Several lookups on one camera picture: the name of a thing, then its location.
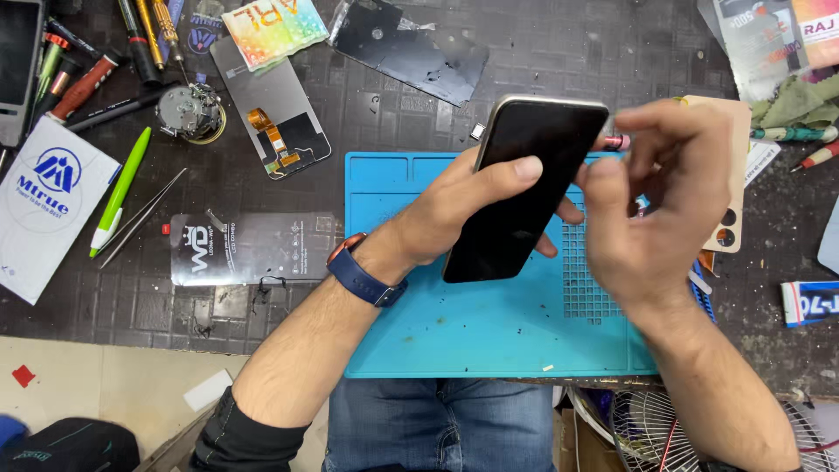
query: red sticker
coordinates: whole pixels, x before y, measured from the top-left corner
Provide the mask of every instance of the red sticker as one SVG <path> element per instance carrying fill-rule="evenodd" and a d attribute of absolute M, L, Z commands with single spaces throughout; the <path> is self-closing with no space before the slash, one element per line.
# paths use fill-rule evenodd
<path fill-rule="evenodd" d="M 29 368 L 26 365 L 21 365 L 17 370 L 12 370 L 12 377 L 18 381 L 20 386 L 26 388 L 29 382 L 35 378 L 35 374 L 29 372 Z"/>

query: phone frame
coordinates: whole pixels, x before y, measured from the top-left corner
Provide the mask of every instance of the phone frame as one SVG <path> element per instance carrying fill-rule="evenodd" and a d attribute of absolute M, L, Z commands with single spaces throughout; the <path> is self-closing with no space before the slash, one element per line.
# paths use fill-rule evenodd
<path fill-rule="evenodd" d="M 472 167 L 472 174 L 477 173 L 481 169 L 481 163 L 483 162 L 484 155 L 487 152 L 487 144 L 489 143 L 489 138 L 495 132 L 495 126 L 498 122 L 498 113 L 504 106 L 513 102 L 548 103 L 551 105 L 577 105 L 581 107 L 603 108 L 604 110 L 606 110 L 607 114 L 610 113 L 609 108 L 606 105 L 604 105 L 602 102 L 596 102 L 593 100 L 572 100 L 564 98 L 540 97 L 538 95 L 504 95 L 501 98 L 499 98 L 497 102 L 495 102 L 495 105 L 492 106 L 492 111 L 489 113 L 489 125 L 487 126 L 487 130 L 481 135 L 481 148 L 478 150 L 477 160 L 475 161 L 474 167 Z M 443 262 L 443 270 L 440 273 L 441 277 L 444 277 L 443 275 L 446 273 L 446 269 L 448 269 L 449 267 L 449 260 L 451 259 L 452 250 L 454 250 L 454 247 L 446 251 L 446 260 Z"/>
<path fill-rule="evenodd" d="M 14 115 L 0 113 L 0 145 L 13 148 L 20 144 L 23 134 L 27 131 L 29 115 L 32 113 L 34 105 L 35 77 L 37 76 L 37 69 L 41 62 L 40 57 L 43 49 L 41 45 L 44 41 L 44 20 L 46 18 L 47 5 L 45 0 L 0 0 L 0 2 L 33 3 L 39 7 L 38 23 L 35 26 L 35 37 L 32 38 L 32 60 L 29 62 L 29 78 L 26 84 L 26 92 L 23 95 L 23 104 L 16 105 L 0 102 L 0 109 L 15 112 Z"/>

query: blue watch strap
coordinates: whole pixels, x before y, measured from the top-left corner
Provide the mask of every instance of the blue watch strap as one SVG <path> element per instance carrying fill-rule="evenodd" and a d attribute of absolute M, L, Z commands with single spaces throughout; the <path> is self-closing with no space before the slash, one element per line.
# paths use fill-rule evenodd
<path fill-rule="evenodd" d="M 341 249 L 326 268 L 353 295 L 375 307 L 391 307 L 408 288 L 408 281 L 405 279 L 396 286 L 377 281 L 358 265 L 347 248 Z"/>

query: cardboard box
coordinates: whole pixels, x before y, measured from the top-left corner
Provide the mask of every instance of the cardboard box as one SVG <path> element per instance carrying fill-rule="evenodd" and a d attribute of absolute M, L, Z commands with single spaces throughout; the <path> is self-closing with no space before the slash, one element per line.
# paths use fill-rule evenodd
<path fill-rule="evenodd" d="M 0 183 L 0 284 L 34 305 L 121 167 L 41 118 Z"/>

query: green screwdriver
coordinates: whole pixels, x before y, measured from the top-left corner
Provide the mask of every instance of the green screwdriver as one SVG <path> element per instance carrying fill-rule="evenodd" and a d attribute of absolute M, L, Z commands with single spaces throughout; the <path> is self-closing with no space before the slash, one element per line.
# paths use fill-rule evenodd
<path fill-rule="evenodd" d="M 50 88 L 52 76 L 58 70 L 58 63 L 61 62 L 61 53 L 70 48 L 70 44 L 57 34 L 47 33 L 46 39 L 50 42 L 50 47 L 47 48 L 44 54 L 44 63 L 41 65 L 41 73 L 38 75 L 38 93 L 35 95 L 35 101 L 40 101 Z"/>

